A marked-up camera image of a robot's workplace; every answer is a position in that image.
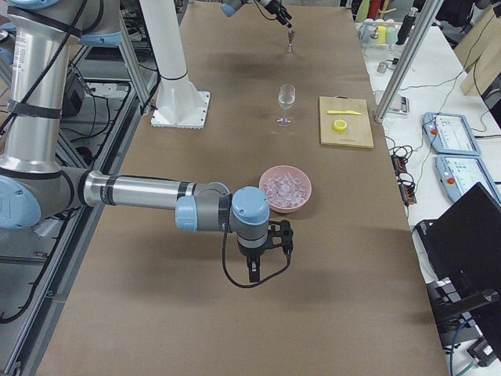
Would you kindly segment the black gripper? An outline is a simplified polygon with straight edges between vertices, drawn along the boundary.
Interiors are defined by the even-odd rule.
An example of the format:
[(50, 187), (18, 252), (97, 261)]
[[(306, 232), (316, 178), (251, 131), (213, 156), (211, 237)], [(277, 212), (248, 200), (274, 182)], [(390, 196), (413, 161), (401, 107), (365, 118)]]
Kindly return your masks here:
[(284, 5), (279, 2), (269, 3), (269, 12), (276, 16), (276, 20), (283, 26), (292, 27), (292, 16), (288, 13)]
[(265, 249), (259, 248), (247, 248), (244, 246), (239, 246), (240, 253), (247, 260), (247, 268), (249, 273), (249, 281), (251, 283), (257, 283), (260, 281), (260, 257), (265, 253)]

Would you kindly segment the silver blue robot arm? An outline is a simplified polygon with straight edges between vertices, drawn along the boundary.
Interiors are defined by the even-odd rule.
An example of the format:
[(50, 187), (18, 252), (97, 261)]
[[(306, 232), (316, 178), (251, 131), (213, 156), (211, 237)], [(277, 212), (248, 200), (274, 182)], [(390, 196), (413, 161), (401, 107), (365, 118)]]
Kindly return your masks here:
[(256, 187), (104, 175), (56, 162), (72, 45), (121, 43), (117, 1), (11, 1), (16, 28), (9, 115), (1, 131), (1, 226), (20, 230), (70, 208), (124, 205), (175, 211), (179, 229), (234, 232), (249, 285), (262, 283), (260, 257), (272, 246), (269, 206)]
[[(231, 17), (235, 15), (247, 3), (248, 1), (241, 0), (223, 1), (221, 4), (221, 9), (227, 17)], [(281, 1), (263, 0), (253, 1), (253, 3), (258, 7), (259, 12), (265, 19), (276, 20), (281, 25), (287, 28), (292, 28), (292, 16), (288, 13), (287, 8)]]

